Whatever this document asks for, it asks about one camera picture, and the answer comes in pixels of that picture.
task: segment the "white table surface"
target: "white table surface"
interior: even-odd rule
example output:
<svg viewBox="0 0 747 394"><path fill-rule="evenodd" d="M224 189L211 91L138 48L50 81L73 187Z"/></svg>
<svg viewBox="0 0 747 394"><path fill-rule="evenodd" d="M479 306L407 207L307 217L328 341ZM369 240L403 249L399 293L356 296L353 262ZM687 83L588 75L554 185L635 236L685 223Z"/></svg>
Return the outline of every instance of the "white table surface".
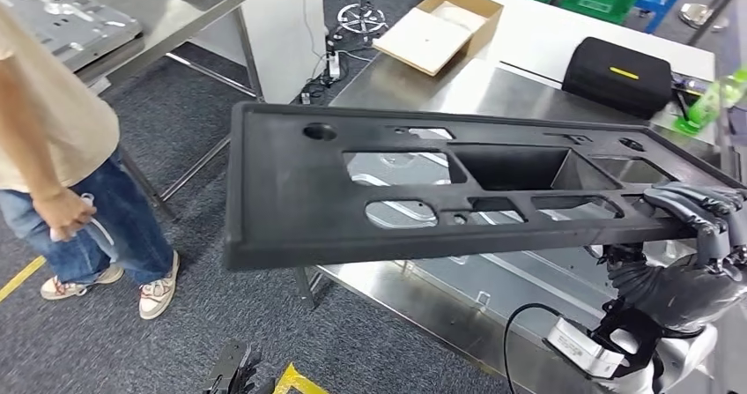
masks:
<svg viewBox="0 0 747 394"><path fill-rule="evenodd" d="M492 0L504 6L491 45L478 56L563 81L576 47L596 37L668 61L674 72L715 79L715 55L534 0Z"/></svg>

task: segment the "black foam tray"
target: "black foam tray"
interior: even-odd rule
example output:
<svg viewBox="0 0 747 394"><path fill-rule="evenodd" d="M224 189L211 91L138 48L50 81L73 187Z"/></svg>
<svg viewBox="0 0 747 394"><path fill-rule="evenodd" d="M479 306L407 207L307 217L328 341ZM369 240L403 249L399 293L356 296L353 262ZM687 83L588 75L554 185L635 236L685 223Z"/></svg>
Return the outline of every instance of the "black foam tray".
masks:
<svg viewBox="0 0 747 394"><path fill-rule="evenodd" d="M412 128L453 139L423 139ZM361 185L346 170L344 153L355 152L438 154L451 183ZM225 264L241 271L691 237L666 214L633 207L651 182L666 180L743 188L641 126L240 103ZM365 210L381 201L420 202L437 223L377 227ZM590 205L601 218L543 212L571 216ZM477 225L475 213L496 211L524 222Z"/></svg>

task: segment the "cardboard box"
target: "cardboard box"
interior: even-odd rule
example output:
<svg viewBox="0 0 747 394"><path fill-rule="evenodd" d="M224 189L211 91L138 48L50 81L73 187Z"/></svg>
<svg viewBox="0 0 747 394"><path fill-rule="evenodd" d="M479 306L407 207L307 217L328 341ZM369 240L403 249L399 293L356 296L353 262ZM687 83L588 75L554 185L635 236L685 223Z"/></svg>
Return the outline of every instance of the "cardboard box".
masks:
<svg viewBox="0 0 747 394"><path fill-rule="evenodd" d="M458 53L474 56L487 45L502 11L492 0L424 0L373 46L435 76Z"/></svg>

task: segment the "yellow floor tape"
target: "yellow floor tape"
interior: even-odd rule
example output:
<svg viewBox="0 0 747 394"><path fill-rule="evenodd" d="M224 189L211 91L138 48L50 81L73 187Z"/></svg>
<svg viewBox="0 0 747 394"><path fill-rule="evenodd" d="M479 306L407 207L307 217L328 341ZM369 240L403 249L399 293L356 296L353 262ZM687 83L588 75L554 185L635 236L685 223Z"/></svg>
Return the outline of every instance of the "yellow floor tape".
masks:
<svg viewBox="0 0 747 394"><path fill-rule="evenodd" d="M295 388L302 394L328 394L319 385L300 374L292 363L285 369L283 376L280 376L272 394L286 394L291 388Z"/></svg>
<svg viewBox="0 0 747 394"><path fill-rule="evenodd" d="M23 284L23 281L25 281L28 277L32 276L34 272L39 270L43 264L45 264L47 261L44 260L44 257L39 256L35 258L33 261L31 261L30 264L28 264L23 271L19 272L13 279L11 279L7 284L3 286L3 288L0 288L0 301L5 300L5 297L11 295L13 291L18 288L21 284Z"/></svg>

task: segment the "table leg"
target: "table leg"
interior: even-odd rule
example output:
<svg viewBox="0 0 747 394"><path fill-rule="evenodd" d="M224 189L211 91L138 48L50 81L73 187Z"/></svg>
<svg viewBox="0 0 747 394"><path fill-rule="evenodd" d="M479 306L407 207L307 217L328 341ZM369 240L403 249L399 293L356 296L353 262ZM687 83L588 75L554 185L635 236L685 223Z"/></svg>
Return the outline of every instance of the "table leg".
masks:
<svg viewBox="0 0 747 394"><path fill-rule="evenodd" d="M140 186L140 189L145 193L145 195L151 199L152 205L163 211L169 219L176 219L174 213L171 212L171 209L166 205L165 199L159 196L159 193L156 191L156 188L153 187L151 180L143 174L143 171L140 170L140 167L129 156L129 153L127 153L124 147L120 145L119 151L122 156L122 164L124 165L124 168L127 169L127 172L132 176L137 185Z"/></svg>
<svg viewBox="0 0 747 394"><path fill-rule="evenodd" d="M252 42L249 39L249 32L247 30L247 22L244 20L244 15L241 13L241 7L234 9L233 18L236 20L236 25L239 28L239 38L241 39L241 48L244 50L244 60L247 62L247 74L249 76L249 85L254 89L256 99L260 103L265 103L264 93L262 91L262 84L259 82L259 72L256 68L255 55L252 53Z"/></svg>
<svg viewBox="0 0 747 394"><path fill-rule="evenodd" d="M175 55L173 53L167 53L166 57L175 60L178 63L181 63L182 65L185 65L189 67L192 70L195 70L197 72L200 72L210 78L213 78L223 84L226 84L233 88L234 90L238 90L248 96L254 97L257 99L258 102L264 103L264 96L262 93L262 87L260 86L259 82L259 74L257 73L256 64L255 64L255 57L252 53L252 46L249 40L249 35L247 33L247 26L246 22L244 21L244 16L241 15L241 8L236 8L231 12L236 19L236 23L239 26L239 36L241 38L241 47L244 50L244 57L247 61L247 73L249 78L249 85L251 85L251 89L248 87L245 87L241 83L238 83L236 81L233 81L230 78L226 78L217 72L210 70L208 68L205 68L204 66L193 63L181 56ZM174 194L176 194L177 191L179 191L182 187L184 187L184 184L186 184L189 180L191 180L198 172L200 172L201 169L203 169L208 163L210 163L211 160L215 159L215 157L220 153L223 149L228 146L228 144L231 142L230 136L226 135L221 139L216 145L214 145L205 155L203 155L200 160L197 161L195 165L193 165L187 172L184 173L184 175L180 176L179 179L177 179L171 186L166 189L166 191L161 194L161 198L163 198L164 201L167 201L169 198L171 198Z"/></svg>
<svg viewBox="0 0 747 394"><path fill-rule="evenodd" d="M200 158L200 160L198 160L195 165L192 165L192 167L187 172L185 172L184 175L180 176L179 179L176 180L176 182L171 184L171 186L163 192L161 198L163 198L164 201L167 201L174 194L176 194L176 192L179 191L181 187L184 187L184 184L191 180L192 177L200 172L202 168L204 168L208 163L210 163L211 160L218 156L218 153L225 149L229 143L231 143L230 136L225 136L223 137L223 139L218 141L218 143L214 145L205 155L203 155L203 157Z"/></svg>
<svg viewBox="0 0 747 394"><path fill-rule="evenodd" d="M221 82L221 83L223 83L225 85L228 85L232 89L238 90L238 91L246 94L247 96L256 98L255 92L253 92L248 87L244 86L242 83L239 83L237 81L233 81L230 78L227 78L227 77L225 77L223 75L220 75L217 72L215 72L215 71L213 71L213 70L211 70L209 68L205 68L204 66L202 66L199 63L191 62L191 61L189 61L189 60L187 60L187 59L185 59L185 58L183 58L181 56L175 55L173 53L166 53L166 57L169 58L169 59L172 59L172 60L174 60L174 61L176 61L178 63L181 63L182 65L184 65L184 66L186 66L186 67L188 67L188 68L190 68L190 69L192 69L194 71L197 71L197 72L203 74L204 76L210 77L212 79L215 79L218 82Z"/></svg>
<svg viewBox="0 0 747 394"><path fill-rule="evenodd" d="M293 269L293 272L296 276L296 285L299 288L301 301L303 301L309 309L315 309L316 302L314 301L314 292L311 290L311 283L308 281L306 268L295 268Z"/></svg>

